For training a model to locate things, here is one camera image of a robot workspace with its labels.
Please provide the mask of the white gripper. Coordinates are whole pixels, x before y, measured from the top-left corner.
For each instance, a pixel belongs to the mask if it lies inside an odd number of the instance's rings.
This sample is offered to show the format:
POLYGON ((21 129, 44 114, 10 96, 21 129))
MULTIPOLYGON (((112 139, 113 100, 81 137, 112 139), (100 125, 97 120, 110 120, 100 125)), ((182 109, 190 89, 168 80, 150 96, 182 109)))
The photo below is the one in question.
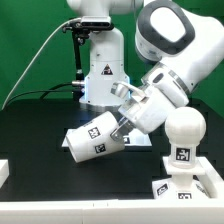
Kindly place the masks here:
POLYGON ((116 142, 122 141, 134 128, 143 134, 153 132, 171 112, 189 102, 186 85, 165 65, 156 64, 141 81, 140 87, 123 81, 112 85, 111 93, 120 98, 131 91, 130 98, 118 109, 122 115, 118 127, 110 134, 116 142))

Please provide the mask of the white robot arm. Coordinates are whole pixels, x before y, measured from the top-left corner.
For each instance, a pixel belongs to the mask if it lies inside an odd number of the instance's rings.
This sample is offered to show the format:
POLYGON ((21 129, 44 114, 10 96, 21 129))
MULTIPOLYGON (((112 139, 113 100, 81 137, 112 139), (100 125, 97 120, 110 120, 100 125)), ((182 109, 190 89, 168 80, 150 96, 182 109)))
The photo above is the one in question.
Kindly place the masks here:
POLYGON ((133 129, 153 132, 188 104, 188 95, 224 60, 224 25, 217 19, 193 14, 172 0, 140 1, 144 7, 136 22, 136 52, 155 66, 140 87, 113 84, 116 94, 132 92, 119 108, 122 118, 104 132, 114 142, 133 129))

